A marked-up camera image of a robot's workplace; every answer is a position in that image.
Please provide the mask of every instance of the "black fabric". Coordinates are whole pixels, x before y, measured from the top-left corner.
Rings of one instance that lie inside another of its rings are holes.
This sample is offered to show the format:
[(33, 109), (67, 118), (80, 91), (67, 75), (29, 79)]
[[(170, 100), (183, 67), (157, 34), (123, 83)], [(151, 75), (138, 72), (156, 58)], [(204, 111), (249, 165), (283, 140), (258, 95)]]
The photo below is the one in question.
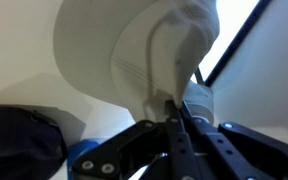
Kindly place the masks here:
[(0, 180), (49, 179), (66, 157), (66, 145), (53, 120), (0, 106)]

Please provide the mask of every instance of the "black mount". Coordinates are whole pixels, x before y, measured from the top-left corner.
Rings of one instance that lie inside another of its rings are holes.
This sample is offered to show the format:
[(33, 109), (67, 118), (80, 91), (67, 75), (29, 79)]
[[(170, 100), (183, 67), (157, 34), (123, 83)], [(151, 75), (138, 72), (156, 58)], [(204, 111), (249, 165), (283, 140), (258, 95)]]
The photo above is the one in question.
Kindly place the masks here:
[(73, 165), (74, 179), (120, 180), (149, 165), (141, 180), (288, 179), (288, 144), (233, 122), (215, 128), (166, 103), (165, 123), (143, 120)]

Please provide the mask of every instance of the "white fabric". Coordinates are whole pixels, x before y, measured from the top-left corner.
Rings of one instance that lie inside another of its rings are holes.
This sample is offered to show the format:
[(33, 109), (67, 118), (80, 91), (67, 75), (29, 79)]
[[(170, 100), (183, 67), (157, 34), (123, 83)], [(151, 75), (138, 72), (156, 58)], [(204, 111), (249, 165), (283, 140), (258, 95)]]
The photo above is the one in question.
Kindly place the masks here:
[(59, 70), (76, 89), (164, 120), (181, 105), (219, 33), (215, 0), (64, 0), (54, 31)]

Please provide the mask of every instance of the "blue part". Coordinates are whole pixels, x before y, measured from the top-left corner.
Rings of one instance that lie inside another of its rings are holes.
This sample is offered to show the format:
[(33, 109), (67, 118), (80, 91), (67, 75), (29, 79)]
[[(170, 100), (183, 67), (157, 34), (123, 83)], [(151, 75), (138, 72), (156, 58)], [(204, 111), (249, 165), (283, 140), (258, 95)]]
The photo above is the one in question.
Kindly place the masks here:
[(75, 159), (84, 154), (85, 152), (94, 149), (99, 145), (94, 139), (84, 139), (81, 142), (72, 145), (69, 148), (67, 158), (67, 176), (68, 180), (73, 180), (72, 165)]

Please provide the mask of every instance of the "bolt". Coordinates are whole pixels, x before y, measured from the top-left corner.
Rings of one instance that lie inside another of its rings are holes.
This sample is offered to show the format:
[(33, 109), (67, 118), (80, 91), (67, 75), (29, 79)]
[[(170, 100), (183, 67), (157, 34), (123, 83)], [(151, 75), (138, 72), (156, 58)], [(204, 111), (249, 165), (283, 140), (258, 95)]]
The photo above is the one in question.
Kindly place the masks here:
[(152, 123), (146, 123), (145, 127), (153, 127), (153, 124)]
[(173, 123), (177, 123), (177, 122), (178, 122), (177, 119), (171, 119), (171, 121), (172, 121)]
[(104, 164), (102, 166), (102, 172), (105, 174), (110, 174), (115, 170), (113, 164)]
[(182, 180), (194, 180), (191, 176), (184, 176)]
[(227, 128), (232, 128), (233, 127), (232, 124), (229, 124), (229, 123), (225, 123), (224, 126), (227, 127)]
[(83, 164), (82, 164), (82, 168), (84, 170), (90, 170), (94, 167), (94, 164), (92, 161), (84, 161)]

